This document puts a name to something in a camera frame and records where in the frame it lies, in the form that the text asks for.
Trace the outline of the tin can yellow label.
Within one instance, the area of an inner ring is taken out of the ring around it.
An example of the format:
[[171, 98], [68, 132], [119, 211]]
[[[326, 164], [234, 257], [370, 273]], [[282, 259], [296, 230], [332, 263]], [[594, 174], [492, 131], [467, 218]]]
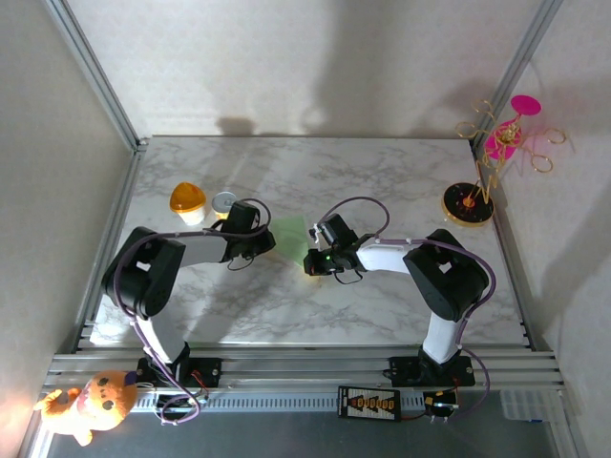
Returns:
[[227, 219], [233, 204], [238, 198], [231, 192], [223, 191], [216, 194], [211, 201], [216, 219]]

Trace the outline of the white cup orange lid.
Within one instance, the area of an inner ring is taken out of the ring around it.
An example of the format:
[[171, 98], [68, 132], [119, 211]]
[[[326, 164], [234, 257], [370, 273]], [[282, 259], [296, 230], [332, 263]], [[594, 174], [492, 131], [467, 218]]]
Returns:
[[205, 218], [206, 201], [207, 197], [200, 187], [190, 182], [181, 182], [172, 192], [169, 206], [185, 224], [194, 226]]

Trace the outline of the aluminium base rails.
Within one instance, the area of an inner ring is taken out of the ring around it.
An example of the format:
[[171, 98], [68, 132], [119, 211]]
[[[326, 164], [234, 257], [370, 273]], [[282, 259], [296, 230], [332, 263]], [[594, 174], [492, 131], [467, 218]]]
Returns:
[[[487, 372], [491, 388], [564, 389], [558, 361], [552, 351], [524, 346], [484, 345], [472, 352], [485, 364], [474, 364], [475, 385], [484, 387]], [[415, 346], [251, 346], [195, 347], [195, 358], [221, 359], [220, 391], [322, 391], [337, 385], [389, 387], [382, 375], [391, 357], [411, 357]], [[143, 355], [140, 349], [92, 347], [53, 357], [43, 388], [83, 386], [98, 371], [130, 370]]]

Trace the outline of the black orange power board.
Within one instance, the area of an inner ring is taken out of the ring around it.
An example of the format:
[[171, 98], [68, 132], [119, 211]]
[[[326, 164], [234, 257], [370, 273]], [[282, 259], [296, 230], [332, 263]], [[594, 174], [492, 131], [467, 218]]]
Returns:
[[340, 385], [337, 413], [339, 418], [344, 419], [400, 422], [400, 392], [394, 389]]

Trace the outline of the black yellow connector module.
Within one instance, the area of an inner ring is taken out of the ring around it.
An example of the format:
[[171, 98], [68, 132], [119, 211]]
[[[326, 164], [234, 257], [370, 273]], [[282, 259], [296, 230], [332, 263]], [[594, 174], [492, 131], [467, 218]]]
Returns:
[[425, 391], [423, 393], [426, 411], [431, 416], [450, 417], [459, 409], [456, 389]]

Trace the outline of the orange plush toy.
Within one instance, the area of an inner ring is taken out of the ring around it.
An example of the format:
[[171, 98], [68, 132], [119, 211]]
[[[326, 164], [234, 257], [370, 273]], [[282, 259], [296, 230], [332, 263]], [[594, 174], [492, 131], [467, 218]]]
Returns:
[[88, 446], [95, 431], [120, 425], [137, 402], [135, 371], [105, 370], [96, 373], [83, 388], [56, 389], [38, 401], [43, 424], [53, 433], [75, 438]]

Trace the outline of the clear plastic box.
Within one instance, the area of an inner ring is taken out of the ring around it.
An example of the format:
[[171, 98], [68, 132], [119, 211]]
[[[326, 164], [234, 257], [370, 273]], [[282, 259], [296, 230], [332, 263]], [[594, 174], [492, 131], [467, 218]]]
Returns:
[[528, 423], [550, 421], [547, 396], [542, 391], [506, 389], [499, 392], [503, 416], [507, 420]]

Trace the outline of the pink plastic glass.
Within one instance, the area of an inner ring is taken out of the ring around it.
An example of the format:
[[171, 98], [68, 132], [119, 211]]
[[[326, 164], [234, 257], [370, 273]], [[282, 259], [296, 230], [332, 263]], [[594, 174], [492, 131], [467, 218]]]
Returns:
[[484, 155], [495, 161], [510, 159], [525, 139], [522, 118], [538, 115], [541, 104], [532, 96], [519, 94], [510, 101], [515, 116], [493, 127], [484, 143]]

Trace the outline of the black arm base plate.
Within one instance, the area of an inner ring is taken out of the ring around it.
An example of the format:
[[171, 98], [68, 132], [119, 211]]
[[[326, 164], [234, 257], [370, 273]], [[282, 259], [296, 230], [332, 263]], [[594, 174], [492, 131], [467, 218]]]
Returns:
[[438, 364], [426, 355], [389, 358], [383, 374], [393, 387], [454, 387], [474, 386], [472, 360], [455, 356]]
[[[168, 371], [183, 386], [189, 388], [207, 388], [219, 386], [221, 378], [221, 363], [219, 358], [187, 358], [179, 363], [169, 364]], [[137, 364], [137, 380], [150, 383], [153, 386], [174, 386], [166, 374], [148, 356], [140, 358]]]

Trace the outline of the aluminium table side rail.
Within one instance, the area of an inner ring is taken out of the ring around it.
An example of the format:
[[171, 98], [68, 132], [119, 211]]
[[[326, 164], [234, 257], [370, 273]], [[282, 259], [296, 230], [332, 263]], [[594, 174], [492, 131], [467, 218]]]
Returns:
[[479, 172], [480, 186], [488, 191], [495, 205], [493, 226], [508, 272], [509, 282], [516, 298], [526, 339], [532, 350], [548, 350], [549, 346], [538, 333], [539, 329], [535, 323], [535, 315], [532, 309], [532, 305], [535, 304], [534, 296], [517, 247], [515, 231], [508, 213], [509, 200], [502, 187], [501, 178], [496, 176], [495, 170], [488, 171], [484, 165], [480, 165], [479, 168], [481, 169]]
[[133, 190], [137, 181], [140, 163], [149, 147], [151, 138], [143, 138], [134, 149], [128, 168], [119, 180], [110, 214], [104, 226], [100, 243], [97, 247], [92, 271], [87, 280], [84, 296], [78, 307], [74, 324], [69, 336], [63, 343], [62, 350], [69, 354], [79, 348], [84, 329], [95, 321], [97, 309], [104, 294], [102, 279], [112, 261], [124, 221], [129, 209]]

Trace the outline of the aluminium frame post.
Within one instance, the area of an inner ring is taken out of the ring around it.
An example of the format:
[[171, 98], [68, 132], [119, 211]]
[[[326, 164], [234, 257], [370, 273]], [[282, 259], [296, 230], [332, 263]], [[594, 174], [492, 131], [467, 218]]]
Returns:
[[138, 135], [68, 0], [41, 0], [41, 2], [123, 143], [130, 151], [144, 152], [148, 147], [148, 139]]
[[500, 115], [508, 104], [514, 89], [522, 77], [526, 67], [534, 56], [538, 45], [540, 44], [545, 33], [548, 31], [556, 14], [564, 0], [541, 0], [537, 10], [531, 20], [526, 32], [523, 33], [521, 40], [516, 48], [516, 51], [509, 61], [506, 70], [497, 84], [492, 96], [487, 99], [475, 99], [472, 103], [473, 108], [479, 109], [479, 103], [484, 102], [485, 107], [488, 107], [491, 115], [480, 114], [475, 123], [477, 130], [488, 131], [493, 126], [494, 119], [499, 119]]

